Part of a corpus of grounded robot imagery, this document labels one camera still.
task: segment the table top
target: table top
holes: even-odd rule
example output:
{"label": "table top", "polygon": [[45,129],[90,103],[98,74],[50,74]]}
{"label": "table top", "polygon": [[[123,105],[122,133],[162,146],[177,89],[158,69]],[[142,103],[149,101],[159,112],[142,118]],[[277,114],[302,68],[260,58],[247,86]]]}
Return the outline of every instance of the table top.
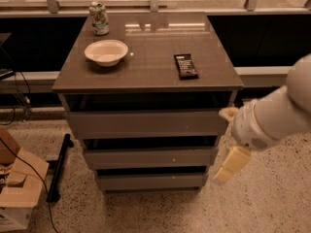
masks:
{"label": "table top", "polygon": [[[52,90],[114,93],[236,90],[243,86],[218,36],[203,13],[108,14],[107,35],[93,33],[90,18],[71,49]],[[119,40],[128,53],[114,67],[86,59],[88,45]],[[181,80],[174,54],[190,53],[198,79]]]}

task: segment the drawer front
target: drawer front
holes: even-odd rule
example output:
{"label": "drawer front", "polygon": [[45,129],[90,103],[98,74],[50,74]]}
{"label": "drawer front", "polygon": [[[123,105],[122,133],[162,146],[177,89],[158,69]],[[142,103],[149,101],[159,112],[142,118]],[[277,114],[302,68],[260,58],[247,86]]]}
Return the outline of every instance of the drawer front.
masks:
{"label": "drawer front", "polygon": [[96,178],[103,191],[169,189],[202,187],[206,183],[203,174],[162,175],[152,177],[100,177]]}
{"label": "drawer front", "polygon": [[213,164],[217,148],[206,150],[128,150],[84,152],[89,169],[118,169],[174,166],[207,166]]}
{"label": "drawer front", "polygon": [[78,139],[220,135],[227,127],[218,112],[69,113],[67,119]]}

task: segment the black stand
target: black stand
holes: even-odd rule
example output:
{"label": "black stand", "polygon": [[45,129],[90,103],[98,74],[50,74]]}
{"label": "black stand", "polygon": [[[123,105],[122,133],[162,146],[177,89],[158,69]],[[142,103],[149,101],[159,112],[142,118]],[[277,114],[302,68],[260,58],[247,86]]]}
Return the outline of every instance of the black stand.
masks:
{"label": "black stand", "polygon": [[66,157],[66,151],[68,148],[72,148],[74,146],[73,142],[70,140],[70,135],[69,134],[65,134],[64,137],[64,141],[62,142],[62,146],[59,152],[59,157],[58,159],[55,161],[55,171],[52,177],[52,183],[51,183],[51,187],[49,190],[49,194],[48,194],[48,198],[47,198],[47,202],[57,202],[60,199],[60,194],[57,190],[58,188],[58,182],[59,182],[59,177],[61,174],[61,169]]}

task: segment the terrazzo floor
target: terrazzo floor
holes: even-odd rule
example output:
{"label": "terrazzo floor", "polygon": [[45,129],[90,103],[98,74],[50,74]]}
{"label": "terrazzo floor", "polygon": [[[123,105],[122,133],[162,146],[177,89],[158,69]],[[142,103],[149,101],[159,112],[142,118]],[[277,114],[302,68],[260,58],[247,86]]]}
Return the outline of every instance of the terrazzo floor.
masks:
{"label": "terrazzo floor", "polygon": [[[58,155],[71,133],[61,109],[36,111],[27,122],[6,126],[27,150],[43,158]],[[52,217],[62,233],[311,232],[311,134],[284,139],[273,149],[254,152],[252,161],[225,185],[208,180],[200,192],[103,195],[73,139]],[[220,154],[231,139],[223,136]],[[29,227],[16,233],[54,232],[46,192]]]}

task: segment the speckled floor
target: speckled floor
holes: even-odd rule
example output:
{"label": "speckled floor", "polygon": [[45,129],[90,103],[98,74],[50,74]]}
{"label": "speckled floor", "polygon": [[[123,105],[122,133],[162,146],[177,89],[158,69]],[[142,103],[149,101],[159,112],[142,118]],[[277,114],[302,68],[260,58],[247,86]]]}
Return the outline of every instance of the speckled floor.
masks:
{"label": "speckled floor", "polygon": [[[31,120],[7,128],[43,158],[58,155],[64,134],[70,133],[61,110],[35,111]],[[230,143],[224,136],[220,151]],[[61,199],[52,205],[59,232],[311,232],[311,134],[254,152],[251,163],[229,183],[208,181],[200,192],[103,195],[82,148],[74,144],[65,161]],[[53,232],[45,201],[43,192],[28,230],[16,232]]]}

